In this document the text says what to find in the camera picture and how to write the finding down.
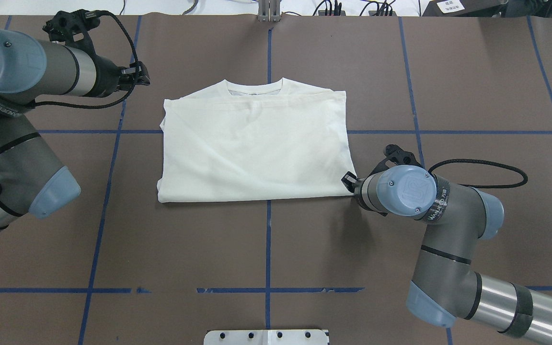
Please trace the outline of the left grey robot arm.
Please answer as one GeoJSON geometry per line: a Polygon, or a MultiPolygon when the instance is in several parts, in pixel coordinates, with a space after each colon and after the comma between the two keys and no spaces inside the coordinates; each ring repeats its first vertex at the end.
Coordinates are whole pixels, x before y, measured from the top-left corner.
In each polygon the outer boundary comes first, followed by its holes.
{"type": "Polygon", "coordinates": [[[26,117],[41,95],[106,97],[149,85],[144,63],[96,55],[89,37],[39,41],[0,29],[0,232],[25,214],[47,218],[81,194],[68,166],[26,117]]]}

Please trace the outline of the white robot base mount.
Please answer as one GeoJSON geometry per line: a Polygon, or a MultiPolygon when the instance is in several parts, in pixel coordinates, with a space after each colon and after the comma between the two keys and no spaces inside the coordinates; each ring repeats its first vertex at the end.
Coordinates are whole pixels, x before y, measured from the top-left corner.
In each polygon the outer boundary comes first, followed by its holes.
{"type": "Polygon", "coordinates": [[[212,330],[204,345],[329,345],[329,332],[322,329],[212,330]]]}

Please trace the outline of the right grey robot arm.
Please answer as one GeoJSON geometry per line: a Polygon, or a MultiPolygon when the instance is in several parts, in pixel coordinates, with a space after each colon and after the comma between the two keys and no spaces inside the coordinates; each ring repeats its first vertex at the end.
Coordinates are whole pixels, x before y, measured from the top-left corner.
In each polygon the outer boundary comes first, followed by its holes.
{"type": "Polygon", "coordinates": [[[425,223],[406,299],[414,316],[443,328],[469,320],[552,345],[552,296],[471,269],[478,241],[493,238],[503,225],[498,198],[414,165],[366,178],[347,172],[342,182],[363,209],[425,223]]]}

